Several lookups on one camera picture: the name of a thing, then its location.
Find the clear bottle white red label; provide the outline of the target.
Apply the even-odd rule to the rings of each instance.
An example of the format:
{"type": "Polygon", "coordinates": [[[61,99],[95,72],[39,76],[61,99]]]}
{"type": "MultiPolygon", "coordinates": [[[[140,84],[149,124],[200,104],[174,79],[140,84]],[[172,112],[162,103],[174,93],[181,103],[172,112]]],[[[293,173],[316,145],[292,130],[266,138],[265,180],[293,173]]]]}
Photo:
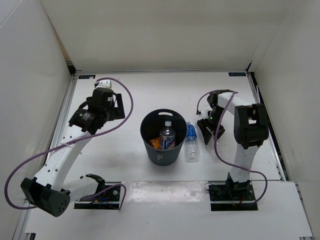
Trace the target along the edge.
{"type": "Polygon", "coordinates": [[[176,131],[172,128],[172,122],[166,120],[164,128],[159,133],[160,147],[162,150],[170,150],[176,146],[176,131]]]}

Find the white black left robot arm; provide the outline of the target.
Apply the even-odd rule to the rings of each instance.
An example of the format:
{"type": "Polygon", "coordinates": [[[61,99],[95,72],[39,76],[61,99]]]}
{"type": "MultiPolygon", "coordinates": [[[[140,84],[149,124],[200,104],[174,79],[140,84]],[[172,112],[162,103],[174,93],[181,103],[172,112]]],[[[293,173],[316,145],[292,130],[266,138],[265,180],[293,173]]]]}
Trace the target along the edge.
{"type": "Polygon", "coordinates": [[[72,182],[65,179],[97,130],[106,122],[124,118],[122,95],[109,88],[95,88],[69,120],[61,148],[53,151],[33,178],[22,181],[20,186],[29,203],[59,217],[71,202],[102,199],[108,190],[102,177],[89,173],[72,182]]]}

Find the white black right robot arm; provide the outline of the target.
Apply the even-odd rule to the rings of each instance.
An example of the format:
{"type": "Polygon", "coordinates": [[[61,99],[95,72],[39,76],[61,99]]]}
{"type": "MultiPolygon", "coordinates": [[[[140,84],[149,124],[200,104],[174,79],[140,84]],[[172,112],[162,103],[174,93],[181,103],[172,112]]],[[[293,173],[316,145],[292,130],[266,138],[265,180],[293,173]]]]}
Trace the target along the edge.
{"type": "Polygon", "coordinates": [[[219,89],[204,96],[209,110],[196,110],[200,119],[196,122],[205,144],[213,141],[218,150],[218,139],[225,133],[222,120],[226,112],[233,115],[233,135],[237,143],[233,163],[224,185],[212,185],[213,194],[225,194],[230,200],[243,200],[250,193],[250,174],[255,155],[269,137],[267,110],[262,103],[249,103],[239,98],[235,91],[219,89]]]}

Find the clear unlabelled plastic bottle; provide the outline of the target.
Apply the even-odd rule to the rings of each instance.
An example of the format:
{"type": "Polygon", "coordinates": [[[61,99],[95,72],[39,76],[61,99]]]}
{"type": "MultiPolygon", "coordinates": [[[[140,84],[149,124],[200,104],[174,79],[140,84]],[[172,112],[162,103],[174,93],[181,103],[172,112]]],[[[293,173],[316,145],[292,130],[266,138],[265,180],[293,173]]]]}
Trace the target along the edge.
{"type": "Polygon", "coordinates": [[[218,158],[218,156],[219,156],[218,146],[219,146],[219,144],[215,141],[215,135],[212,135],[209,142],[208,142],[207,147],[209,148],[211,154],[215,158],[218,158]]]}

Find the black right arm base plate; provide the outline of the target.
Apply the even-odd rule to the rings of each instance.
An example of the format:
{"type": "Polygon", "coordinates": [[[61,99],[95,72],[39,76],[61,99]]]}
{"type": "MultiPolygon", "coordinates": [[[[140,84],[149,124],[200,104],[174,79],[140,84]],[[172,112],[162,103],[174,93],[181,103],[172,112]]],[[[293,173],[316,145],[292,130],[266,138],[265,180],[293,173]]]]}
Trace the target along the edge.
{"type": "Polygon", "coordinates": [[[224,184],[212,184],[208,182],[210,210],[212,212],[232,212],[232,211],[257,211],[253,186],[250,184],[248,190],[230,196],[224,184]]]}

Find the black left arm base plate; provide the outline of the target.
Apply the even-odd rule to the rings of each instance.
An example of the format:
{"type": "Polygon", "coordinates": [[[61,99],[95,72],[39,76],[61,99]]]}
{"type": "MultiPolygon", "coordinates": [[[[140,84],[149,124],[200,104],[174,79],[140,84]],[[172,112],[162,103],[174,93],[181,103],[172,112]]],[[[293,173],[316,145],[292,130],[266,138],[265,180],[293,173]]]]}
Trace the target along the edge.
{"type": "Polygon", "coordinates": [[[77,200],[74,202],[75,210],[121,210],[127,188],[120,182],[107,182],[97,190],[100,195],[89,200],[77,200]]]}

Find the orange juice bottle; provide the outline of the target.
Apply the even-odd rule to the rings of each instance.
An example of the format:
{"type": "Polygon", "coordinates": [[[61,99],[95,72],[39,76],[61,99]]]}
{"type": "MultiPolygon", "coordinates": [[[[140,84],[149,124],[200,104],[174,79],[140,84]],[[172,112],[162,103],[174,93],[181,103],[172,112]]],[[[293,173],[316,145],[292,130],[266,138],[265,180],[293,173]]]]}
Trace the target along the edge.
{"type": "Polygon", "coordinates": [[[160,137],[153,138],[149,141],[149,145],[155,149],[161,150],[161,139],[160,137]]]}

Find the clear bottle blue label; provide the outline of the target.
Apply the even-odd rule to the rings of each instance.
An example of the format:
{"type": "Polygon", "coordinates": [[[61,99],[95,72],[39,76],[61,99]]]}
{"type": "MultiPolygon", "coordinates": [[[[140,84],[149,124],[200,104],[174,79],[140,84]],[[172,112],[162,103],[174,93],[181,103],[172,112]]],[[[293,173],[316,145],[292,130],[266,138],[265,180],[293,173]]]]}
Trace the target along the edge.
{"type": "Polygon", "coordinates": [[[199,160],[200,150],[198,146],[198,138],[195,127],[186,122],[187,133],[184,141],[185,145],[185,158],[188,163],[195,163],[199,160]]]}

